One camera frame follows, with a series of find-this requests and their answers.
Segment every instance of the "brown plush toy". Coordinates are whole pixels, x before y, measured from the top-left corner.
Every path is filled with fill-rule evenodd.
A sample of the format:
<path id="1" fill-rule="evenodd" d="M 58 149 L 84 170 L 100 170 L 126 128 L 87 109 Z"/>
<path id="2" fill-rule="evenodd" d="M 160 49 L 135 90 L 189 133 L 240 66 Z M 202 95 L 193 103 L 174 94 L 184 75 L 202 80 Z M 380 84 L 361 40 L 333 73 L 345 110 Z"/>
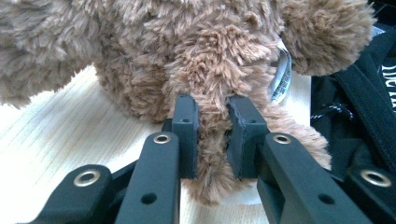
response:
<path id="1" fill-rule="evenodd" d="M 112 99 L 141 119 L 172 118 L 187 93 L 200 130 L 198 178 L 185 184 L 195 200 L 217 204 L 244 185 L 225 153 L 235 94 L 331 168 L 326 140 L 270 101 L 276 45 L 282 38 L 296 72 L 329 75 L 369 43 L 372 12 L 364 0 L 0 0 L 0 103 L 29 104 L 92 63 Z"/>

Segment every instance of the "black fabric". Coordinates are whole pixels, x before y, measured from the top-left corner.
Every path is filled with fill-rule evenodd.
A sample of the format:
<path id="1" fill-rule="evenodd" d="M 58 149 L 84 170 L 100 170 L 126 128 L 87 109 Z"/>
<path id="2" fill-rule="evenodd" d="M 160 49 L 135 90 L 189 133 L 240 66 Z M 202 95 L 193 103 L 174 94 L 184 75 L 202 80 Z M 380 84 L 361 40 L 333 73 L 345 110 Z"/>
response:
<path id="1" fill-rule="evenodd" d="M 332 173 L 340 178 L 353 165 L 374 165 L 396 174 L 396 103 L 391 98 L 395 97 L 391 96 L 391 86 L 396 86 L 392 81 L 396 76 L 384 70 L 383 77 L 382 67 L 391 67 L 395 56 L 393 30 L 376 36 L 346 71 L 313 78 L 312 114 L 328 104 L 341 104 L 354 114 L 354 119 L 332 113 L 311 120 L 311 125 L 329 140 Z"/>

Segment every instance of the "metal grommet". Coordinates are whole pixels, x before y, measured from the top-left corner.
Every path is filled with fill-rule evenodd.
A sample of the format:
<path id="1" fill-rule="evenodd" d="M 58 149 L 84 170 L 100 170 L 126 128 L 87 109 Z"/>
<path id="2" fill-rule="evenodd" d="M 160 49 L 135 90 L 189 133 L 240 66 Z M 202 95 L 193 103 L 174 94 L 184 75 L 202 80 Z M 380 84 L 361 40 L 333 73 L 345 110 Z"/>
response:
<path id="1" fill-rule="evenodd" d="M 160 134 L 155 136 L 154 142 L 157 144 L 165 144 L 171 140 L 171 136 L 167 134 Z"/>
<path id="2" fill-rule="evenodd" d="M 97 170 L 87 170 L 76 176 L 74 184 L 77 187 L 87 187 L 95 183 L 100 177 L 100 172 Z"/>
<path id="3" fill-rule="evenodd" d="M 289 144 L 291 143 L 291 140 L 282 134 L 277 134 L 273 137 L 274 141 L 278 142 L 279 144 Z"/>
<path id="4" fill-rule="evenodd" d="M 376 185 L 382 188 L 388 188 L 392 185 L 392 182 L 385 175 L 372 170 L 362 170 L 361 177 L 372 185 Z"/>

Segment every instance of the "teddy bear arm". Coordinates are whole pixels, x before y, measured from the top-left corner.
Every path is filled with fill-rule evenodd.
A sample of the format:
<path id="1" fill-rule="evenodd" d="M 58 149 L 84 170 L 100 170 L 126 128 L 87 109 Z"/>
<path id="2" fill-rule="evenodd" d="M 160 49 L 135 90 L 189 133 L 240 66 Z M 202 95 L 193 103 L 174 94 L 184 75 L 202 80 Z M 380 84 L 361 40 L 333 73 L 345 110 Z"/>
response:
<path id="1" fill-rule="evenodd" d="M 0 104 L 59 90 L 98 57 L 97 36 L 98 22 L 68 1 L 0 1 Z"/>
<path id="2" fill-rule="evenodd" d="M 346 69 L 371 40 L 374 11 L 365 0 L 285 0 L 281 8 L 282 39 L 300 74 Z"/>

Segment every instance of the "light wood table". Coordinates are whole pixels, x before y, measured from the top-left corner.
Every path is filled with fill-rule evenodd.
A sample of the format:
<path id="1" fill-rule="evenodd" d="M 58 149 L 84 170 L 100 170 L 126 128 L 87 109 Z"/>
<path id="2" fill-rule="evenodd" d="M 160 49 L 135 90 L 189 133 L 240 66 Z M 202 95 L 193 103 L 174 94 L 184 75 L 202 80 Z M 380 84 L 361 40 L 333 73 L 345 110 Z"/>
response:
<path id="1" fill-rule="evenodd" d="M 153 125 L 125 116 L 88 67 L 61 91 L 44 92 L 20 110 L 0 106 L 0 223 L 33 220 L 72 170 L 102 164 L 111 172 L 139 157 Z M 284 103 L 309 123 L 310 78 L 294 76 Z M 180 223 L 268 223 L 261 204 L 206 208 L 182 190 Z"/>

